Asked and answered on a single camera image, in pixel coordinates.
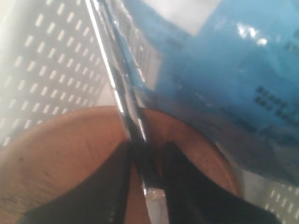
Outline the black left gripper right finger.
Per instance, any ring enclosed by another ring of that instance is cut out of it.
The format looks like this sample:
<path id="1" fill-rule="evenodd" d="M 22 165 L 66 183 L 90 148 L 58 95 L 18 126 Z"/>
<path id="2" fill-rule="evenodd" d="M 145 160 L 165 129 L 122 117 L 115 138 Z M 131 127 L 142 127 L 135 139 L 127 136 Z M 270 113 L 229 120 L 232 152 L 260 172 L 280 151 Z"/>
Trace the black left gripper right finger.
<path id="1" fill-rule="evenodd" d="M 177 145 L 166 143 L 162 171 L 171 224 L 278 224 L 272 213 L 210 180 Z"/>

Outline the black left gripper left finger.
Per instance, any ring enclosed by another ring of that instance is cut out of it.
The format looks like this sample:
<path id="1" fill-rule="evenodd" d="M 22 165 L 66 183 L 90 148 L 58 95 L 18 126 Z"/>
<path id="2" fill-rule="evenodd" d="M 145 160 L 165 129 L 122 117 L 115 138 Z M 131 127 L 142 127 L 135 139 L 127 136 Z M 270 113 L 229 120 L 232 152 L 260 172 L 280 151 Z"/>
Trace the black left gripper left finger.
<path id="1" fill-rule="evenodd" d="M 120 143 L 88 178 L 58 198 L 25 213 L 19 224 L 122 224 L 130 183 L 128 143 Z"/>

